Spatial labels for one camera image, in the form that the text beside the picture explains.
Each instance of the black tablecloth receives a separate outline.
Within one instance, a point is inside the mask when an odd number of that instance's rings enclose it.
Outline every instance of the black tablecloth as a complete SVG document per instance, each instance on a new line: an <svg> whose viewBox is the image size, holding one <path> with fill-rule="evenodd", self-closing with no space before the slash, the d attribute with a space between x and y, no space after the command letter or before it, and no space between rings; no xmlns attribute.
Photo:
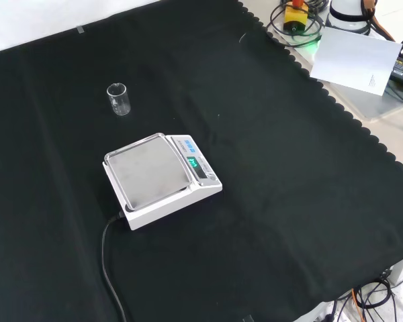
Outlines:
<svg viewBox="0 0 403 322"><path fill-rule="evenodd" d="M403 167L237 2L162 1L84 29L0 52L0 321L116 321L101 162L156 132L193 136L224 190L112 227L135 322L293 321L403 258Z"/></svg>

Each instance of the sheet of paper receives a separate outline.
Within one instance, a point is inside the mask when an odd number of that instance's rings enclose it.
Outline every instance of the sheet of paper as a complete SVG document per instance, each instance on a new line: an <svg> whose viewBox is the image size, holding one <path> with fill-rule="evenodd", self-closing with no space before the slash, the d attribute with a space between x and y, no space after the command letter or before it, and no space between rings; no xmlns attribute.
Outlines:
<svg viewBox="0 0 403 322"><path fill-rule="evenodd" d="M325 28L310 76L382 95L402 45Z"/></svg>

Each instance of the white device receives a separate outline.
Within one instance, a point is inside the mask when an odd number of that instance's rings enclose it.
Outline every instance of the white device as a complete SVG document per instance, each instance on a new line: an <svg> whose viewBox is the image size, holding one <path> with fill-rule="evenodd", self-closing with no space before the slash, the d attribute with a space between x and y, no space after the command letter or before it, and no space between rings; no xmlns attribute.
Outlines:
<svg viewBox="0 0 403 322"><path fill-rule="evenodd" d="M332 0L330 6L334 8L334 10L345 15L359 16L362 14L360 0ZM362 30L366 26L366 22L364 21L342 21L333 17L332 15L328 16L328 20L330 21L331 26L350 32Z"/></svg>
<svg viewBox="0 0 403 322"><path fill-rule="evenodd" d="M222 190L191 136L154 134L106 154L103 167L132 230Z"/></svg>

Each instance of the scale display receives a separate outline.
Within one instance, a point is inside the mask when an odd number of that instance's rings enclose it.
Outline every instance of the scale display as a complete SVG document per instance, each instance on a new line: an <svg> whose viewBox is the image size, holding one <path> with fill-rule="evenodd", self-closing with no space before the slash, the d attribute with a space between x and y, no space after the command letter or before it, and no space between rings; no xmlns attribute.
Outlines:
<svg viewBox="0 0 403 322"><path fill-rule="evenodd" d="M199 178L201 178L201 179L208 178L206 176L206 173L204 173L199 162L197 161L197 159L194 156L188 156L187 159L188 159L189 165L194 169L195 173L198 175Z"/></svg>

